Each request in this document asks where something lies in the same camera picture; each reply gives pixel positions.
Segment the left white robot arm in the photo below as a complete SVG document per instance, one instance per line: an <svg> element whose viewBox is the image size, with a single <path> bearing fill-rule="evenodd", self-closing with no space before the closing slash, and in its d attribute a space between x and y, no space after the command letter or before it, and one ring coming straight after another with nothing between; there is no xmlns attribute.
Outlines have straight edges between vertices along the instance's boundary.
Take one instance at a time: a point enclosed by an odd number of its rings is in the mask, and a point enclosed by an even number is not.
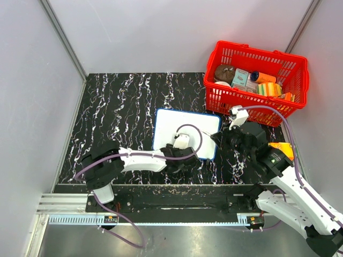
<svg viewBox="0 0 343 257"><path fill-rule="evenodd" d="M194 149L184 142L175 142L158 150L144 151L123 148L112 141L85 155L82 159L83 168L75 174L74 179L86 183L103 211L112 211L116 199L111 184L118 173L140 170L177 173L199 160L198 152L202 144L200 141Z"/></svg>

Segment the blue framed whiteboard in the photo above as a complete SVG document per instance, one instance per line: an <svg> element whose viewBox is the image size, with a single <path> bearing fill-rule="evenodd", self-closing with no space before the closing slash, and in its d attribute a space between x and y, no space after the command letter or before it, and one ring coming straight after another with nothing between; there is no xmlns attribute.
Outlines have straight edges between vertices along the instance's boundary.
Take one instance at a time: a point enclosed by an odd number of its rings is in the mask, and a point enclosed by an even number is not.
<svg viewBox="0 0 343 257"><path fill-rule="evenodd" d="M153 149L160 149L166 144L173 144L176 133L185 133L190 136L189 146L200 148L197 152L199 159L213 160L215 158L216 144L210 136L200 130L211 134L219 132L221 118L217 115L200 114L170 109L158 109L156 112Z"/></svg>

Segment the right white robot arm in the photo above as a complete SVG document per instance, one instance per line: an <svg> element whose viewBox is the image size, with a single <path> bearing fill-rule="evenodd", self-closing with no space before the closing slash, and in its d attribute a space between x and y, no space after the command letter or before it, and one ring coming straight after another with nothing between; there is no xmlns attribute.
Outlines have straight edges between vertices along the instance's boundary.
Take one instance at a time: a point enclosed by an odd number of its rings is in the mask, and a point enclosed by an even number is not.
<svg viewBox="0 0 343 257"><path fill-rule="evenodd" d="M281 150L269 145L265 131L253 122L210 136L217 146L238 151L266 180L285 192L292 206L261 185L244 194L244 207L262 210L291 226L318 256L334 256L342 247L342 213L327 203L295 171L295 164Z"/></svg>

